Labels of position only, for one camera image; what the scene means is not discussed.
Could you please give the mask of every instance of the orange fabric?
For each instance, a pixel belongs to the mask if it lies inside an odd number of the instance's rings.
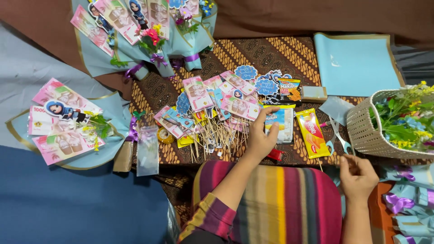
[[[382,198],[382,195],[389,192],[394,184],[394,181],[380,182],[369,196],[369,215],[374,244],[394,244],[392,237],[399,234],[399,231],[393,229],[394,214],[386,208]]]

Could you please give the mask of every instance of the green ribbon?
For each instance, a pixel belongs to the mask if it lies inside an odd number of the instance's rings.
[[[142,115],[146,114],[146,111],[143,111],[141,113],[138,113],[137,111],[133,112],[133,116],[137,118],[137,120],[139,120],[141,118]]]

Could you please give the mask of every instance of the clear plastic bag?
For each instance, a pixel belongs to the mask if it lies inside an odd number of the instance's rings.
[[[157,175],[158,161],[158,126],[143,126],[140,128],[140,138],[137,142],[137,176]]]

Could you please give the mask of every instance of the red tape dispenser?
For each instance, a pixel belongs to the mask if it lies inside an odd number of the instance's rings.
[[[275,159],[277,161],[282,161],[280,158],[282,157],[283,152],[277,149],[272,149],[271,152],[267,155],[267,157]]]

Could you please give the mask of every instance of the forearm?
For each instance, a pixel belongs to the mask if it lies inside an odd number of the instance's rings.
[[[260,159],[251,158],[248,155],[241,157],[232,170],[212,191],[212,194],[236,211],[246,189],[250,174],[259,162]]]
[[[368,203],[347,200],[342,244],[372,244]]]

